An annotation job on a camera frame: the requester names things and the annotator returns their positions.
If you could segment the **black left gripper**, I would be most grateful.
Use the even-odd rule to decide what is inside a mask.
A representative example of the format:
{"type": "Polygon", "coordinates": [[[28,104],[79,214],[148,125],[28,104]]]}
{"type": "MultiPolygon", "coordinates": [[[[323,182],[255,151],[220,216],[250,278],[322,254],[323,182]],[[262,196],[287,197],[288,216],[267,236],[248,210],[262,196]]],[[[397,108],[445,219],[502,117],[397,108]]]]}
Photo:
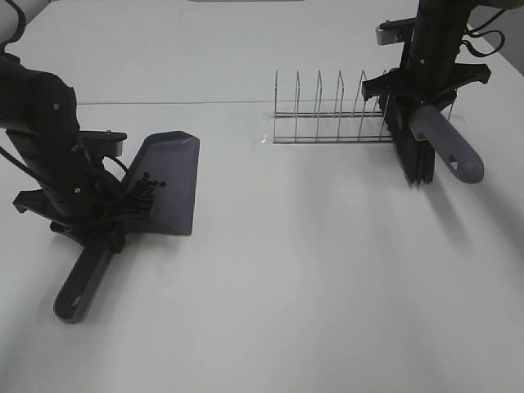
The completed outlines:
{"type": "Polygon", "coordinates": [[[11,142],[40,186],[18,194],[14,205],[19,212],[30,210],[49,219],[52,231],[65,236],[114,223],[126,213],[123,181],[103,164],[119,157],[90,156],[81,137],[63,147],[29,134],[14,134],[11,142]]]}

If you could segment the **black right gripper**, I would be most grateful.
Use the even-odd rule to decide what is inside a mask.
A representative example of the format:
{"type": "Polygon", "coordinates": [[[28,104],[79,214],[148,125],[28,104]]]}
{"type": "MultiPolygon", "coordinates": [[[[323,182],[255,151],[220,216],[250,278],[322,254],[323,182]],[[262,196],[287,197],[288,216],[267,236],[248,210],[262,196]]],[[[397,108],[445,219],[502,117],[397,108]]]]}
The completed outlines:
{"type": "MultiPolygon", "coordinates": [[[[410,42],[404,42],[398,94],[431,100],[440,93],[457,90],[473,82],[487,84],[490,69],[486,64],[456,61],[468,23],[468,11],[420,11],[414,17],[410,42]]],[[[391,89],[386,74],[369,79],[362,86],[365,100],[391,89]]]]}

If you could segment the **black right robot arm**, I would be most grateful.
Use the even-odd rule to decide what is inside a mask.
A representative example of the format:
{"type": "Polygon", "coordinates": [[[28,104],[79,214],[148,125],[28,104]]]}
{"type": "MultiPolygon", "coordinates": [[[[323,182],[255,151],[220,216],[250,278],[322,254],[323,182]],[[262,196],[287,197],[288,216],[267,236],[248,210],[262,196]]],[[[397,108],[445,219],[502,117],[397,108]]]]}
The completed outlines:
{"type": "Polygon", "coordinates": [[[415,105],[439,105],[456,98],[456,90],[473,82],[486,84],[490,69],[485,64],[456,61],[461,46],[477,57],[463,37],[475,32],[467,29],[469,17],[478,6],[502,11],[523,6],[522,1],[420,1],[414,18],[389,20],[376,28],[380,46],[403,43],[398,68],[362,82],[365,101],[376,96],[400,97],[415,105]]]}

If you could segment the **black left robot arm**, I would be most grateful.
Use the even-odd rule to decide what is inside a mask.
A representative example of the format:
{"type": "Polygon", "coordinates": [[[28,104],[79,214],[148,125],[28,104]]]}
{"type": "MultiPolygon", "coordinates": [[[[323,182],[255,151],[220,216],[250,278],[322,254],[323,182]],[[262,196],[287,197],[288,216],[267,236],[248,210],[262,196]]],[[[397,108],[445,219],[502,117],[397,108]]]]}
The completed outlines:
{"type": "Polygon", "coordinates": [[[38,183],[20,192],[14,207],[79,243],[101,238],[121,252],[127,222],[145,218],[151,205],[104,166],[105,159],[119,162],[126,134],[81,130],[74,89],[12,55],[1,57],[1,126],[19,157],[2,155],[38,183]]]}

